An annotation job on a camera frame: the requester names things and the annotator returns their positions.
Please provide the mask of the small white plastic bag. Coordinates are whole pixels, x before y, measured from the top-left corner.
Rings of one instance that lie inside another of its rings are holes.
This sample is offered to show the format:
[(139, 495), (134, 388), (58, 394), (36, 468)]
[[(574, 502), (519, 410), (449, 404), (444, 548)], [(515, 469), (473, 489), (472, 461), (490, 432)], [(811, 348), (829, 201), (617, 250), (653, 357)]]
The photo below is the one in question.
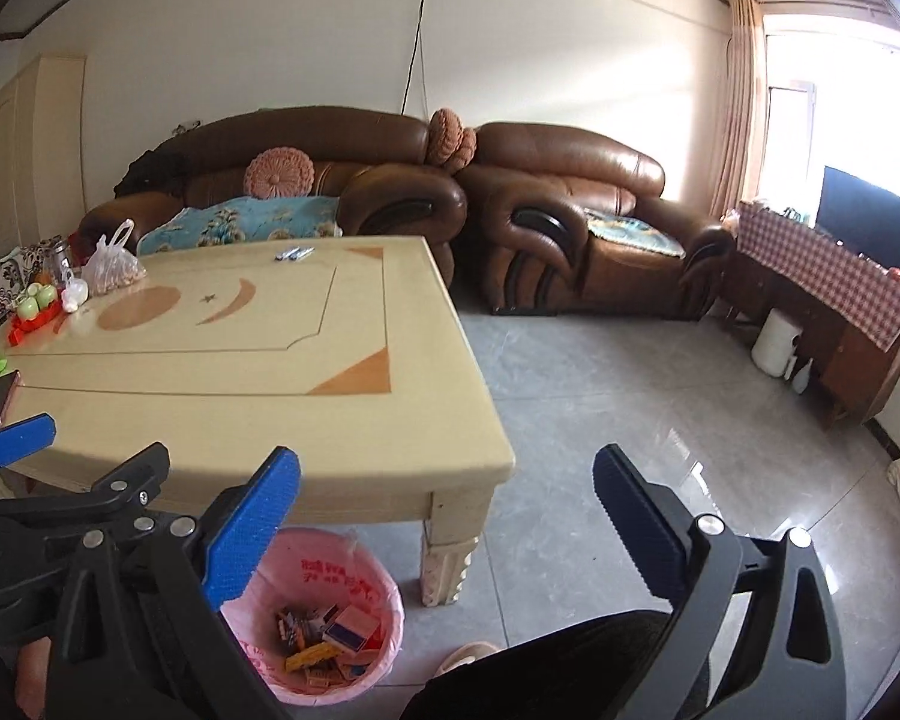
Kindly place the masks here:
[(61, 309), (66, 314), (74, 314), (89, 299), (89, 286), (82, 278), (69, 278), (64, 285), (63, 291), (59, 293), (61, 301)]

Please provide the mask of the white bucket appliance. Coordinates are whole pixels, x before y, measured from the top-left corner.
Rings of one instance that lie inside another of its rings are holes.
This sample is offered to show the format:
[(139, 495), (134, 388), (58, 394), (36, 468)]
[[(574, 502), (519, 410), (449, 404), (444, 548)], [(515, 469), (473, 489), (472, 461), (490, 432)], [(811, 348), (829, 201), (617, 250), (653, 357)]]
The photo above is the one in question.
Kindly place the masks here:
[(751, 348), (751, 360), (759, 371), (774, 379), (787, 375), (797, 354), (803, 328), (781, 309), (772, 309)]

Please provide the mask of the brown leather long sofa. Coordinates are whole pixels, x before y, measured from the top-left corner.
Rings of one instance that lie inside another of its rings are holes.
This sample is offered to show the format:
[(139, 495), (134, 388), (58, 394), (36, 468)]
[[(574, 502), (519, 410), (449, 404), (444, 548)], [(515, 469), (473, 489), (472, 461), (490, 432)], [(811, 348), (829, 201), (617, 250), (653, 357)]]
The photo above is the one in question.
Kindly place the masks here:
[(279, 199), (328, 197), (320, 234), (421, 236), (445, 281), (450, 241), (466, 218), (455, 174), (476, 153), (476, 132), (453, 110), (429, 121), (340, 106), (283, 107), (198, 125), (141, 154), (113, 199), (80, 220), (74, 247), (92, 254), (103, 236), (133, 223), (128, 247), (185, 210), (219, 211), (238, 197), (258, 208)]

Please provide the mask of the beige curtain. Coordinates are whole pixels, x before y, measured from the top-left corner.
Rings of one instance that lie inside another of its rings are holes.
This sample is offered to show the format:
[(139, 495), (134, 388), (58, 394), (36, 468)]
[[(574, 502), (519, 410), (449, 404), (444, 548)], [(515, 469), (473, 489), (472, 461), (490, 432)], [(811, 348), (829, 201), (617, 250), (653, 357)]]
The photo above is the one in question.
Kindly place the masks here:
[(718, 144), (718, 172), (710, 214), (726, 218), (756, 199), (766, 149), (767, 52), (758, 0), (730, 0), (727, 104)]

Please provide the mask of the clear bag of nuts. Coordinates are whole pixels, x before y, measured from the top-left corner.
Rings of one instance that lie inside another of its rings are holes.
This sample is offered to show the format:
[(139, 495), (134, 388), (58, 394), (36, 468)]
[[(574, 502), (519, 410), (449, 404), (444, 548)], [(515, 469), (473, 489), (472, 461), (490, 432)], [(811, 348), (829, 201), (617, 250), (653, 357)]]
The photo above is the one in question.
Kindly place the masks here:
[(98, 239), (95, 252), (82, 267), (82, 279), (92, 298), (131, 286), (146, 276), (144, 265), (126, 249), (133, 231), (134, 221), (125, 220), (111, 238), (102, 236)]

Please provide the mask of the red plastic tray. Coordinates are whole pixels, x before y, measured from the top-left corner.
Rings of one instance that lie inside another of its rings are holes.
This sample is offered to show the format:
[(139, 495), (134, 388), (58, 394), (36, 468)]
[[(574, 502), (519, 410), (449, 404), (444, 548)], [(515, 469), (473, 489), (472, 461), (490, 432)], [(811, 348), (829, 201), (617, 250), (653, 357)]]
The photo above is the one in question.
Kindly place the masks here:
[(45, 309), (40, 309), (33, 319), (25, 320), (17, 314), (13, 314), (11, 328), (7, 332), (7, 343), (11, 346), (19, 346), (30, 333), (40, 330), (45, 325), (52, 325), (53, 322), (61, 323), (61, 316), (64, 316), (64, 310), (63, 302), (59, 299), (47, 305)]

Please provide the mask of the pink cushion on sofa corner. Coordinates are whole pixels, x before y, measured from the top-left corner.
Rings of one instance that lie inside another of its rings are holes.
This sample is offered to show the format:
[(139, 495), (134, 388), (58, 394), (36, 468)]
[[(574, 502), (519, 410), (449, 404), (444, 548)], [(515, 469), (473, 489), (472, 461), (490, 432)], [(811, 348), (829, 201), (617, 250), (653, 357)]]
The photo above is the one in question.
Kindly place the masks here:
[(476, 130), (465, 127), (452, 109), (441, 107), (432, 114), (425, 155), (429, 166), (440, 167), (447, 174), (457, 174), (473, 161), (476, 146)]

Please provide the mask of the checkered cloth tv cabinet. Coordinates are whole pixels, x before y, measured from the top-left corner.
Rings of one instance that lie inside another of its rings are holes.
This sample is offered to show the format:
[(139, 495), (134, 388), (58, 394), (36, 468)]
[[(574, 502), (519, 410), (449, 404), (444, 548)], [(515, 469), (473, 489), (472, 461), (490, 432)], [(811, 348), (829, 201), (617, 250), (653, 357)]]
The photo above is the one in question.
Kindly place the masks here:
[(900, 378), (900, 273), (759, 203), (738, 206), (722, 298), (761, 323), (777, 309), (802, 329), (798, 361), (831, 397), (831, 418), (868, 421)]

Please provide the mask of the glass jar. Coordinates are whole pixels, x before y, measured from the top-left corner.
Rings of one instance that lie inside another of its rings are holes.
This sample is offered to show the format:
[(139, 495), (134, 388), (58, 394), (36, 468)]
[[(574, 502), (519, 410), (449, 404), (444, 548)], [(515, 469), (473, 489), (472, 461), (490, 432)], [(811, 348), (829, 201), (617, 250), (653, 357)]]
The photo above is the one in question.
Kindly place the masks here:
[(55, 236), (46, 241), (43, 247), (43, 270), (52, 277), (56, 288), (63, 289), (66, 286), (73, 276), (73, 254), (66, 239)]

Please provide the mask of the black tv monitor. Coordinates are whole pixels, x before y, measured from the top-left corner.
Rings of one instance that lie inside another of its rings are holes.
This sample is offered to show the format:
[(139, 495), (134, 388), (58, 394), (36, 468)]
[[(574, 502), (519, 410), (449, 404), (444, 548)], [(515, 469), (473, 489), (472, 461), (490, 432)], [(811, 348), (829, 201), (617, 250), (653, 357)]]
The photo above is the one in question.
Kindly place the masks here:
[(826, 166), (814, 227), (883, 268), (900, 268), (900, 197)]

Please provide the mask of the cream wardrobe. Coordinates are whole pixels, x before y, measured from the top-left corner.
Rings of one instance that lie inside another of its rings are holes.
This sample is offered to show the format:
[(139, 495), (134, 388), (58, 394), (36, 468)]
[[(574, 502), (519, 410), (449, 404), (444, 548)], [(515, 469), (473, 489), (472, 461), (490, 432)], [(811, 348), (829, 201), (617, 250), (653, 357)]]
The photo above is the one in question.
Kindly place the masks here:
[(0, 259), (67, 238), (87, 213), (84, 76), (82, 55), (40, 55), (0, 89)]

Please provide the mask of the pink round cushion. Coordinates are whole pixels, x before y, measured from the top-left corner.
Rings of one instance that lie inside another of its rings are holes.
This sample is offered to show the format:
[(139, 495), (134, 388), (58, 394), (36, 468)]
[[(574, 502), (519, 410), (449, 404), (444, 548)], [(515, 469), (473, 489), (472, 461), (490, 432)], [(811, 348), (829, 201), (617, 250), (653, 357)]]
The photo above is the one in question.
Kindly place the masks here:
[(270, 148), (251, 161), (244, 174), (244, 192), (254, 199), (306, 197), (315, 182), (308, 154), (290, 146)]

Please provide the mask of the floral bed cover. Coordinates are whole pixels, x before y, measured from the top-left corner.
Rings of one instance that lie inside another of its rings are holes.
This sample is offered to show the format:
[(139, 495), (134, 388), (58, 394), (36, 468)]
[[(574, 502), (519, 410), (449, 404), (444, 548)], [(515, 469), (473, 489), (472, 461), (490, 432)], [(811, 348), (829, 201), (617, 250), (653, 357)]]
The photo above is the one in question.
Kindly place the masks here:
[(59, 238), (45, 239), (27, 247), (14, 247), (0, 259), (0, 327), (14, 310), (20, 294), (32, 283), (52, 281), (48, 259)]

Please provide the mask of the silver gum pack left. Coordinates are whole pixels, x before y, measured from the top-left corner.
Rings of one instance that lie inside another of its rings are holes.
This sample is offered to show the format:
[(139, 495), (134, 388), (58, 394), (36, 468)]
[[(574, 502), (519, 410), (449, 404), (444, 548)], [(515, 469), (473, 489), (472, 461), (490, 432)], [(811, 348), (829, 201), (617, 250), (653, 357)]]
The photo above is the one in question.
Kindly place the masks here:
[(290, 249), (286, 249), (284, 250), (284, 252), (281, 252), (281, 254), (276, 255), (276, 257), (274, 257), (274, 260), (277, 260), (278, 262), (295, 260), (297, 259), (297, 255), (299, 255), (299, 252), (301, 252), (300, 247), (291, 247)]

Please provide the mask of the pink trash bag bin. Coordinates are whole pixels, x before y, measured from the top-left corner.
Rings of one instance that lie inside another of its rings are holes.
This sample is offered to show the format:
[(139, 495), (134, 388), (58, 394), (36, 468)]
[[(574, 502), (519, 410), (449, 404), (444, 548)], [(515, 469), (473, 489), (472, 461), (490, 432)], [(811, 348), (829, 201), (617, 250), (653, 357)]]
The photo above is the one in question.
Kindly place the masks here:
[(315, 528), (279, 532), (222, 614), (288, 706), (363, 695), (390, 673), (403, 640), (403, 602), (390, 572), (356, 538)]

